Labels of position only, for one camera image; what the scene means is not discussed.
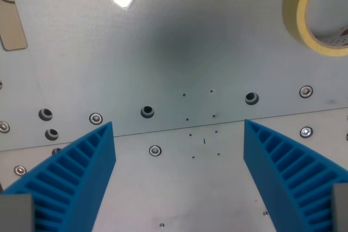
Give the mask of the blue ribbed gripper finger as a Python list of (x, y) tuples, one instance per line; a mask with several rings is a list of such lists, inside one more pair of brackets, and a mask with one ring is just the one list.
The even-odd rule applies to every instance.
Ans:
[(108, 122), (35, 166), (3, 194), (32, 196), (35, 231), (92, 231), (115, 163)]
[(347, 170), (256, 122), (244, 122), (244, 161), (276, 231), (333, 231), (331, 192)]

